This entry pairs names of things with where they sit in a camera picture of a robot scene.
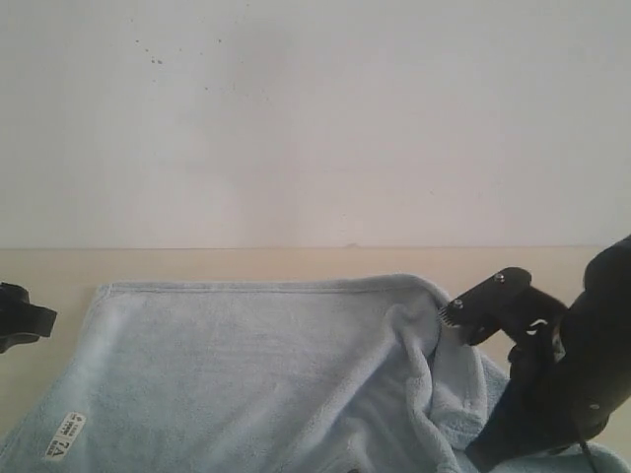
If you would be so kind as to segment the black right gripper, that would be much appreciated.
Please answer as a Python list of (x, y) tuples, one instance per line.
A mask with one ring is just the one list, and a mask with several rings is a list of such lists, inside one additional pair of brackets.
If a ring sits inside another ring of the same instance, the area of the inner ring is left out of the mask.
[(549, 334), (511, 350), (509, 382), (465, 449), (477, 470), (585, 447), (629, 398), (629, 241), (599, 253), (586, 267), (583, 286)]

